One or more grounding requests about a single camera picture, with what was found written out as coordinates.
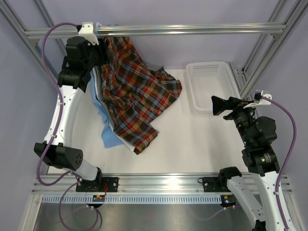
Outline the plaid shirt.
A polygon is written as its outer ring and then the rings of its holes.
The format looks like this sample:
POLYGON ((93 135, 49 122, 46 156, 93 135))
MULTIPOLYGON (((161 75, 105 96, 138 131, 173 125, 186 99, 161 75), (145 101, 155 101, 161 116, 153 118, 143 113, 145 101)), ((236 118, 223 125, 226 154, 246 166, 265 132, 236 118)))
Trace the plaid shirt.
POLYGON ((107 38, 109 63, 101 66, 103 102, 114 133, 140 154, 157 137, 151 122, 180 96, 181 82, 163 67, 153 70, 128 37, 107 38))

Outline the light blue hanger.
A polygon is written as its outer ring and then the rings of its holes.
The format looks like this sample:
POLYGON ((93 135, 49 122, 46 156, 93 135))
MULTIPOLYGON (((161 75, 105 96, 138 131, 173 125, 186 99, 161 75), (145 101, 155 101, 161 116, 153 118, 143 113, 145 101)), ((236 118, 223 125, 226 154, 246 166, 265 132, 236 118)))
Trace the light blue hanger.
POLYGON ((101 35, 101 32, 100 32, 101 28, 102 28, 102 25, 100 23, 96 23, 95 34, 96 34, 97 38, 103 38, 103 36, 101 35))

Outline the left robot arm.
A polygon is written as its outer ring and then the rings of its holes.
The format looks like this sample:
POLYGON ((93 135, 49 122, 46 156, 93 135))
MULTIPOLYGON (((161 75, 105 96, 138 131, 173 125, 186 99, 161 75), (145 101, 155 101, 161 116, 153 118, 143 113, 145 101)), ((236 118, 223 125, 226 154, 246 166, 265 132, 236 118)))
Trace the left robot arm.
POLYGON ((34 152, 46 165, 76 174, 81 179, 77 191, 98 192, 103 189, 102 171, 85 160, 81 149, 72 147, 72 134, 91 72, 107 63, 105 44, 75 36, 67 40, 65 49, 67 55, 56 84, 60 93, 50 130, 42 143, 35 143, 34 152))

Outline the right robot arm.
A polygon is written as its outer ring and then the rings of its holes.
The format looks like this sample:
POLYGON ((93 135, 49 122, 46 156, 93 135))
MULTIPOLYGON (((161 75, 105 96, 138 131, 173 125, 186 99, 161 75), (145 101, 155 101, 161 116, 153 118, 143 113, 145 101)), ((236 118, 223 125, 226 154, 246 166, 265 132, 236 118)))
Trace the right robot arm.
POLYGON ((218 186, 223 191, 230 191, 246 213, 254 231, 295 231, 296 226, 290 216, 285 201, 281 178, 283 170, 295 145, 297 129, 293 116, 272 95, 261 91, 252 101, 230 97, 227 100, 212 96, 213 115, 224 111, 230 113, 224 120, 232 120, 244 144, 242 158, 251 174, 259 196, 258 201, 248 189, 242 174, 236 167, 223 168, 219 171, 218 186), (282 109, 291 119, 293 137, 291 146, 282 166, 271 146, 277 139, 275 120, 266 116, 255 118, 258 106, 274 104, 282 109))

